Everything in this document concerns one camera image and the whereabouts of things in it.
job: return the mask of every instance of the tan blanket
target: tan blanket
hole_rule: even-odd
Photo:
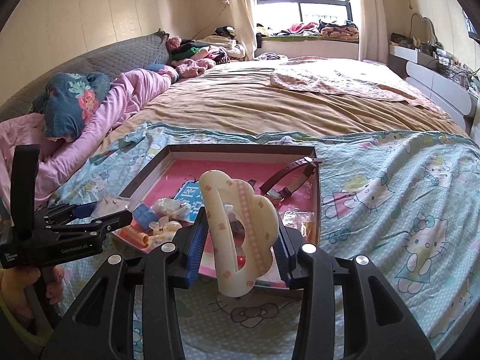
[[[405,102],[272,87],[279,61],[236,62],[176,83],[108,135],[99,150],[145,121],[258,134],[300,131],[311,136],[362,131],[439,130],[465,135],[449,117]]]

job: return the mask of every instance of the brown leather strap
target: brown leather strap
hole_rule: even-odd
[[[293,181],[288,187],[284,187],[280,191],[276,191],[282,199],[285,199],[292,195],[298,188],[300,188],[305,181],[315,172],[315,169],[318,168],[318,164],[321,164],[322,160],[315,158],[311,159],[309,157],[304,157],[300,160],[294,161],[287,165],[285,168],[280,169],[277,173],[275,173],[272,177],[270,177],[265,183],[260,186],[260,192],[263,195],[267,195],[267,193],[272,190],[272,188],[277,185],[277,183],[282,180],[287,174],[298,169],[300,167],[306,166],[303,173]]]

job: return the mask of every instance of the hand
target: hand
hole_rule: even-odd
[[[46,285],[46,297],[50,299],[50,304],[55,304],[63,299],[63,268],[55,266],[52,275],[53,281]],[[23,325],[28,325],[35,317],[28,305],[24,289],[33,285],[39,278],[40,270],[33,267],[17,267],[3,272],[0,283],[3,300],[13,316]]]

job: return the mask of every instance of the white wall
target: white wall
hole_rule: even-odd
[[[322,56],[324,58],[358,59],[359,45],[357,43],[336,42],[335,40],[304,40],[303,42],[268,42],[263,38],[262,48],[255,56],[262,53],[276,53],[288,58],[298,56]]]
[[[469,38],[463,9],[457,0],[412,0],[412,5],[415,11],[432,21],[438,41],[445,50],[470,68],[480,68],[480,45]],[[410,17],[406,18],[407,35]]]
[[[0,32],[0,104],[75,56],[159,28],[193,36],[189,0],[21,0]]]
[[[408,0],[383,0],[389,40],[392,32],[405,34],[406,17],[410,17],[408,6]]]
[[[215,32],[215,28],[232,26],[233,19],[229,5],[221,0],[190,0],[196,39],[205,38]]]

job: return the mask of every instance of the pillow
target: pillow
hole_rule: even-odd
[[[45,136],[73,142],[82,134],[110,89],[110,79],[103,73],[87,76],[57,73],[37,96],[31,111],[45,116]]]
[[[172,84],[176,83],[180,78],[177,71],[172,66],[168,66],[167,64],[151,64],[146,68],[146,70],[170,76],[172,79]]]

